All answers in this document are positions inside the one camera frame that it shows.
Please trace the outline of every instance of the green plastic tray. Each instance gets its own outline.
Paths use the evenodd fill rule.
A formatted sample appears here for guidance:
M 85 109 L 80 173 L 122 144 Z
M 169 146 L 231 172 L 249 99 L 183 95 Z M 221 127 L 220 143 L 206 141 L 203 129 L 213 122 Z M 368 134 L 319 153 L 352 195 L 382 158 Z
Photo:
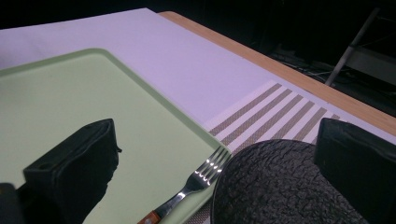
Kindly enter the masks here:
M 85 49 L 0 71 L 0 182 L 20 187 L 23 168 L 99 119 L 114 119 L 123 151 L 84 223 L 136 223 L 221 145 L 110 53 Z M 212 191 L 189 196 L 163 223 L 183 223 Z

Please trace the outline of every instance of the striped mat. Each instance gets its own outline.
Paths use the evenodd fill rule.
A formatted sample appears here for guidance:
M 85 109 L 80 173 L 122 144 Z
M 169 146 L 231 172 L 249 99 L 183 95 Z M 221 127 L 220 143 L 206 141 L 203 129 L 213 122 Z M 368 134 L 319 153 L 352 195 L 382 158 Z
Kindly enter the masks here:
M 332 111 L 270 80 L 204 127 L 235 154 L 249 145 L 270 139 L 293 139 L 315 144 L 322 118 L 343 120 Z M 206 203 L 187 223 L 210 223 L 210 203 Z

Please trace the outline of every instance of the table edge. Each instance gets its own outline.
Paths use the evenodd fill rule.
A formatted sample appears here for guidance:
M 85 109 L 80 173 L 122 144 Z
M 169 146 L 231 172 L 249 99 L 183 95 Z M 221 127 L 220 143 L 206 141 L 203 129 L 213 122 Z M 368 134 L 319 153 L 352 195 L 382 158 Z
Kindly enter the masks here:
M 396 118 L 376 108 L 360 102 L 340 91 L 307 77 L 286 65 L 279 63 L 254 49 L 250 49 L 231 38 L 221 35 L 203 25 L 192 21 L 174 11 L 158 13 L 173 23 L 249 60 L 288 82 L 308 91 L 320 99 L 335 105 L 347 113 L 362 119 L 375 127 L 396 135 Z

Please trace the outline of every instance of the red fork handle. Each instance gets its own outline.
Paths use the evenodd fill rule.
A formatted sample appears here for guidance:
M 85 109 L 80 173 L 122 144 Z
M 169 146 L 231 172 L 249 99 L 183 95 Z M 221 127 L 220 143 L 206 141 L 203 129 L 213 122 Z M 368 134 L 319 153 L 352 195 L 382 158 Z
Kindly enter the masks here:
M 142 220 L 140 220 L 137 224 L 157 224 L 161 221 L 161 218 L 155 211 L 151 211 Z

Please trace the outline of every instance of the fork tines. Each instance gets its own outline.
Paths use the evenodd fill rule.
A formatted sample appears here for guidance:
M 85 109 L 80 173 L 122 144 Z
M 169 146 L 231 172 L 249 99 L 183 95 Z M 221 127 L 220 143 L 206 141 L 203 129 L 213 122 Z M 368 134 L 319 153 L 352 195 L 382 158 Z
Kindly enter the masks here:
M 210 186 L 212 180 L 221 173 L 222 168 L 228 159 L 231 158 L 231 154 L 228 153 L 225 147 L 218 147 L 216 151 L 195 171 L 207 185 Z

